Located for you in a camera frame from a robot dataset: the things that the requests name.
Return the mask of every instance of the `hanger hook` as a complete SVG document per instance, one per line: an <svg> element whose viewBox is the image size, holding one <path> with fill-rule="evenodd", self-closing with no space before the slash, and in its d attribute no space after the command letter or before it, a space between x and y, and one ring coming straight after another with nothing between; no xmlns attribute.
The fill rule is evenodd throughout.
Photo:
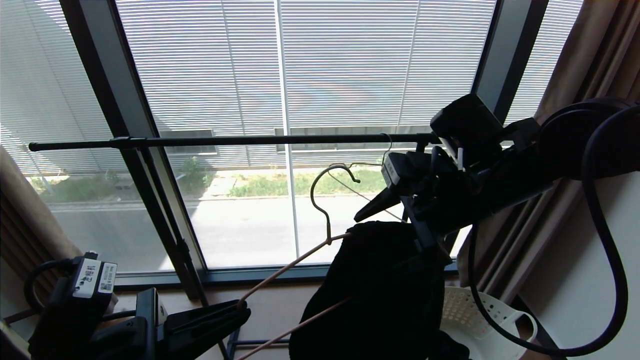
<svg viewBox="0 0 640 360"><path fill-rule="evenodd" d="M316 176L316 179L314 180L314 182L311 184L311 204L313 204L314 208L318 209L318 211L320 211L321 213L324 214L324 217L326 217L326 238L329 245L331 245L331 220L329 220L329 214L321 207L319 207L316 204L316 200L314 198L314 190L316 189L316 184L318 183L318 180L320 180L320 178L325 175L327 172L335 169L335 168L341 168L343 170L345 170L346 172L349 173L349 176L351 176L351 180L353 180L354 183L360 183L359 179L356 179L356 177L353 175L353 173L351 172L351 170L345 166L345 164L334 164L329 166L328 168L320 171L320 174L318 174L318 176Z"/></svg>

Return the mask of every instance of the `black cloth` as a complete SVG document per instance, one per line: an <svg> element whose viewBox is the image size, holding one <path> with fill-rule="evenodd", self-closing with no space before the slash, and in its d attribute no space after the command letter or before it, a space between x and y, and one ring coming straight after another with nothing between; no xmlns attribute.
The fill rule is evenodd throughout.
<svg viewBox="0 0 640 360"><path fill-rule="evenodd" d="M301 322L352 299L292 333L290 358L436 359L443 342L457 350L439 330L444 264L436 250L419 254L410 224L367 222L347 232Z"/></svg>

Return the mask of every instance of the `pavement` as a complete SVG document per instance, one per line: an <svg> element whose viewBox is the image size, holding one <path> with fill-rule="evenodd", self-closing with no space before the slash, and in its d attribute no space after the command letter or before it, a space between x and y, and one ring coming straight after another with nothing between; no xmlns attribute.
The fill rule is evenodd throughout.
<svg viewBox="0 0 640 360"><path fill-rule="evenodd" d="M331 216L332 234L353 226L353 215L367 200L357 195L317 197ZM186 203L191 223L209 268L283 265L296 258L291 201L264 199L197 200ZM119 272L172 270L164 247L141 202L51 206L69 238L83 251L118 263ZM324 241L324 215L309 197L296 198L299 253ZM400 205L391 209L401 216ZM387 213L368 220L397 221ZM329 263L340 244L325 246L303 263Z"/></svg>

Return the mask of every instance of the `corrugated metal siding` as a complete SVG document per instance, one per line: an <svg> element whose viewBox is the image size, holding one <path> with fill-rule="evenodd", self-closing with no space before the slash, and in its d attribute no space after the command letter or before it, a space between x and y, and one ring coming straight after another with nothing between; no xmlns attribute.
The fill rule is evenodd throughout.
<svg viewBox="0 0 640 360"><path fill-rule="evenodd" d="M468 92L494 4L282 0L291 126L427 124ZM272 135L282 127L272 0L117 5L161 131ZM580 1L550 0L508 121L532 115L579 8ZM110 138L58 2L5 2L2 14L2 142L21 168L35 172L18 136L25 143ZM381 154L309 152L293 159L298 166L324 165L374 161ZM172 154L170 160L179 168L188 157ZM46 172L125 170L111 150L34 158ZM275 145L218 147L217 155L200 161L223 168L282 166L284 154Z"/></svg>
<svg viewBox="0 0 640 360"><path fill-rule="evenodd" d="M536 113L581 6L582 0L549 0L506 124Z"/></svg>
<svg viewBox="0 0 640 360"><path fill-rule="evenodd" d="M118 151L33 153L22 144L111 137L57 1L3 1L0 41L2 145L25 174L124 170Z"/></svg>

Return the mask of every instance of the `laundry basket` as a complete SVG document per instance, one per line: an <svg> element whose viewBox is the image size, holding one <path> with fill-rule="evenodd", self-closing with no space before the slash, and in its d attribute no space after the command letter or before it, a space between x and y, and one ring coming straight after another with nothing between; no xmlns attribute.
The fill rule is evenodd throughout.
<svg viewBox="0 0 640 360"><path fill-rule="evenodd" d="M480 299L495 322L515 336L519 336L516 320L523 315L527 316L533 324L533 334L527 341L536 337L538 326L533 316L512 309L487 294L480 293ZM440 330L464 344L473 360L517 360L526 351L504 338L486 322L468 288L445 288Z"/></svg>

